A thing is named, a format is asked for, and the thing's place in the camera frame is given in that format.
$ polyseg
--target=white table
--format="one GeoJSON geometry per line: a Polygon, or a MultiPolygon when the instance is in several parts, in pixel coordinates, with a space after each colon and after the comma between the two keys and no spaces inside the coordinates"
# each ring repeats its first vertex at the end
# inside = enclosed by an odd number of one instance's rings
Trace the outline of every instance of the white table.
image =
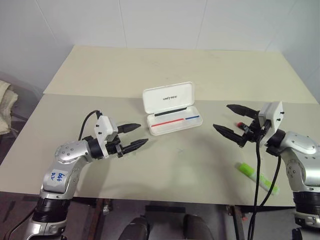
{"type": "MultiPolygon", "coordinates": [[[[83,169],[76,196],[212,204],[252,205],[255,183],[235,169],[236,162],[256,167],[255,145],[239,148],[216,132],[212,124],[235,129],[235,122],[251,120],[232,113],[226,104],[260,109],[262,102],[205,101],[195,105],[204,118],[202,126],[161,136],[152,136],[139,98],[44,95],[0,167],[0,191],[37,194],[45,171],[60,144],[77,139],[83,118],[99,109],[118,124],[140,123],[142,127],[120,136],[124,144],[149,138],[139,150],[123,158],[97,160],[83,169]]],[[[320,139],[320,107],[317,104],[285,103],[281,128],[320,139]]],[[[84,135],[92,135],[94,117],[84,135]]],[[[261,150],[261,172],[270,180],[277,160],[261,150]]],[[[291,206],[292,192],[282,164],[278,196],[269,206],[291,206]]],[[[260,189],[260,201],[266,192],[260,189]]]]}
{"type": "MultiPolygon", "coordinates": [[[[227,104],[259,110],[263,101],[282,100],[281,128],[320,140],[320,106],[276,52],[75,46],[44,93],[0,166],[0,191],[38,194],[57,146],[76,140],[84,117],[94,109],[118,124],[142,124],[121,138],[124,144],[146,137],[149,142],[121,159],[112,156],[86,166],[78,197],[252,205],[255,183],[234,165],[256,166],[254,144],[241,149],[212,127],[235,129],[235,122],[251,122],[227,104]],[[186,81],[195,84],[203,125],[151,136],[143,89],[186,81]]],[[[94,133],[94,123],[88,121],[84,136],[94,133]]],[[[271,180],[277,160],[261,151],[261,172],[271,180]]],[[[283,164],[277,185],[280,195],[267,205],[292,206],[283,164]]],[[[261,201],[266,192],[260,192],[261,201]]]]}

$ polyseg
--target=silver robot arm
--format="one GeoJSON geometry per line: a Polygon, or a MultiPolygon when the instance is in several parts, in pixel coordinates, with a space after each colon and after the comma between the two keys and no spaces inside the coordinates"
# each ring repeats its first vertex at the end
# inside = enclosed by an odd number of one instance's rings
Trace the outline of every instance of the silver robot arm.
{"type": "Polygon", "coordinates": [[[57,236],[55,239],[66,240],[62,233],[67,225],[68,207],[83,167],[93,160],[106,159],[111,154],[117,154],[120,158],[148,141],[140,139],[122,146],[118,134],[131,132],[141,125],[130,123],[116,126],[111,118],[101,113],[97,117],[94,128],[96,138],[88,136],[83,140],[65,143],[56,150],[55,160],[44,176],[37,206],[28,220],[24,240],[31,240],[35,236],[43,236],[43,239],[46,236],[57,236]]]}
{"type": "Polygon", "coordinates": [[[246,142],[260,143],[274,156],[281,156],[293,192],[295,223],[301,228],[292,230],[294,240],[320,239],[320,146],[308,136],[279,129],[285,112],[281,102],[266,103],[260,111],[246,106],[227,105],[234,113],[253,119],[247,126],[239,123],[244,134],[221,125],[213,127],[224,137],[244,147],[246,142]]]}

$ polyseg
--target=wall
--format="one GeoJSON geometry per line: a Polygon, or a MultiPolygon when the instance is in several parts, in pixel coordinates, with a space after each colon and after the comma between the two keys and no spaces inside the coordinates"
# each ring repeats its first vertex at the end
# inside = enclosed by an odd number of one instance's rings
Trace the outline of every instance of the wall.
{"type": "Polygon", "coordinates": [[[0,0],[0,78],[39,99],[72,45],[281,51],[320,102],[318,0],[0,0]]]}

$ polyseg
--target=label on robot arm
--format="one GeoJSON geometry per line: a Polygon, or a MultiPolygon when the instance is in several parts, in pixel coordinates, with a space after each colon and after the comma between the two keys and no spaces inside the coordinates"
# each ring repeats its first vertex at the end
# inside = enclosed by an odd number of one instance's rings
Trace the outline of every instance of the label on robot arm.
{"type": "Polygon", "coordinates": [[[68,177],[67,171],[53,169],[47,181],[49,186],[56,187],[58,185],[65,185],[65,180],[68,177]]]}

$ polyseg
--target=blue line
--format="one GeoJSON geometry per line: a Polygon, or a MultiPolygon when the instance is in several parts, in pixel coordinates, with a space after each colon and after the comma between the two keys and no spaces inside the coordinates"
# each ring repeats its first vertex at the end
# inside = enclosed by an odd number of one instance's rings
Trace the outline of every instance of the blue line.
{"type": "Polygon", "coordinates": [[[186,117],[185,120],[188,120],[188,119],[195,119],[195,118],[198,118],[200,117],[199,115],[198,116],[190,116],[190,117],[186,117]]]}

